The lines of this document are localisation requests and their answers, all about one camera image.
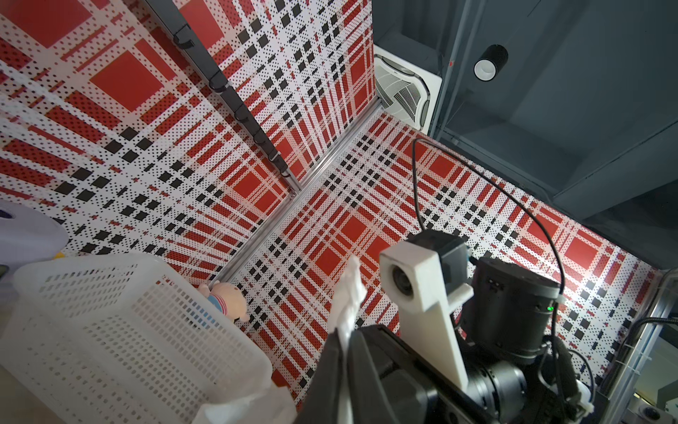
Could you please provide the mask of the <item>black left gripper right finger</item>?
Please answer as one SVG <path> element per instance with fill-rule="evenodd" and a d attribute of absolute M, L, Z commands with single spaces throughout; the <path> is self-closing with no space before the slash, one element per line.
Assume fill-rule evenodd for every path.
<path fill-rule="evenodd" d="M 392 364 L 386 355 L 388 330 L 356 330 L 345 353 L 345 422 L 391 423 L 392 406 L 381 370 Z"/>

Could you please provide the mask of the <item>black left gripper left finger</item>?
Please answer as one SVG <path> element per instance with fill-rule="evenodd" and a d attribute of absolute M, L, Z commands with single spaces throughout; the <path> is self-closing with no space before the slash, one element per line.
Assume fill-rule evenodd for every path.
<path fill-rule="evenodd" d="M 344 349 L 335 330 L 323 346 L 305 402 L 294 423 L 337 424 L 343 378 Z"/>

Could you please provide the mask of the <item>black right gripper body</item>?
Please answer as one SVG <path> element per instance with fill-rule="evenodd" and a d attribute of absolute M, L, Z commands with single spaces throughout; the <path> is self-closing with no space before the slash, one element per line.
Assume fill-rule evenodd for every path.
<path fill-rule="evenodd" d="M 469 393 L 415 353 L 383 325 L 360 330 L 388 330 L 386 355 L 392 364 L 381 370 L 381 382 L 392 406 L 391 423 L 501 423 L 506 400 L 487 371 L 469 367 Z"/>

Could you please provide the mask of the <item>translucent white plastic bag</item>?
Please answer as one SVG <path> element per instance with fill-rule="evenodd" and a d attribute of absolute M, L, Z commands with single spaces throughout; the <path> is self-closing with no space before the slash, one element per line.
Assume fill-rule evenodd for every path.
<path fill-rule="evenodd" d="M 351 256 L 335 285 L 328 318 L 328 335 L 337 330 L 344 349 L 344 378 L 340 393 L 339 422 L 345 422 L 345 353 L 348 339 L 354 332 L 358 311 L 367 289 L 361 280 L 360 263 Z M 243 397 L 222 404 L 204 404 L 195 423 L 294 423 L 300 410 L 284 387 L 270 385 Z"/>

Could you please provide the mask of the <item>white perforated plastic basket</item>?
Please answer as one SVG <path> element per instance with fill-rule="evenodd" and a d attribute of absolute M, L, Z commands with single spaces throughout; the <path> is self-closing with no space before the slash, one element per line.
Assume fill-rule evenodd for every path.
<path fill-rule="evenodd" d="M 1 363 L 67 423 L 189 423 L 270 386 L 263 351 L 149 254 L 31 263 Z"/>

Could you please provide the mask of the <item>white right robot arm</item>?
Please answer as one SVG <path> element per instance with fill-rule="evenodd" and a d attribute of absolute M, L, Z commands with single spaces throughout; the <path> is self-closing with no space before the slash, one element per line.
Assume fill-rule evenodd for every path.
<path fill-rule="evenodd" d="M 512 263 L 476 262 L 473 297 L 461 314 L 459 390 L 383 325 L 363 327 L 376 391 L 361 403 L 368 423 L 579 423 L 593 413 L 595 385 L 581 383 L 570 350 L 545 334 L 556 282 Z"/>

